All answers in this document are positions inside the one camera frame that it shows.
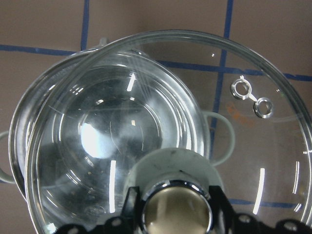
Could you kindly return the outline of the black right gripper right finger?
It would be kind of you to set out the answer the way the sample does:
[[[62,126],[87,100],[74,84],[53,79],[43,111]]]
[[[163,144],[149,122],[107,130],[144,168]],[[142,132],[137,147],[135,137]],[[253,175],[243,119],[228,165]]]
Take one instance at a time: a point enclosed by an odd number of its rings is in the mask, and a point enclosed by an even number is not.
[[[209,204],[212,209],[212,228],[216,234],[238,234],[238,213],[235,212],[221,187],[209,186]]]

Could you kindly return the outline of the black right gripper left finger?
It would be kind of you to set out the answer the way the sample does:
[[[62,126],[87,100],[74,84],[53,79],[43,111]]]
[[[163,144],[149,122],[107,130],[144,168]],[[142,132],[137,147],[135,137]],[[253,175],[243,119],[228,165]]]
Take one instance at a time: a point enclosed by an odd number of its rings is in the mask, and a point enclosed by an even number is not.
[[[145,234],[143,227],[143,205],[139,186],[129,187],[123,203],[121,216],[131,234]]]

